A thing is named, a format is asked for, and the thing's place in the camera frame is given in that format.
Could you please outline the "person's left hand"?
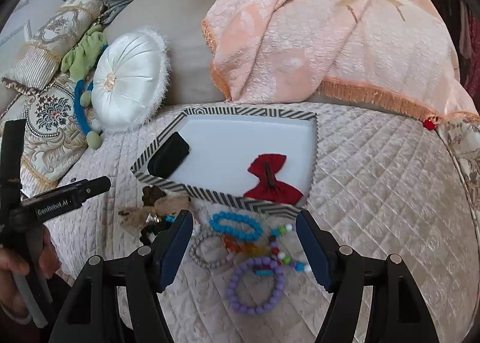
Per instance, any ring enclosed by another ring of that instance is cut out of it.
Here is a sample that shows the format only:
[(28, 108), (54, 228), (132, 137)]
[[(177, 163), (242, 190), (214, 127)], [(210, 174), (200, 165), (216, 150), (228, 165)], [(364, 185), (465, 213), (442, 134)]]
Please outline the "person's left hand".
[[(43, 227), (43, 246), (38, 260), (41, 274), (50, 279), (61, 267), (55, 246), (47, 227)], [(15, 321), (24, 322), (29, 318), (29, 311), (17, 289), (14, 275), (25, 276), (29, 265), (18, 254), (1, 246), (1, 307)]]

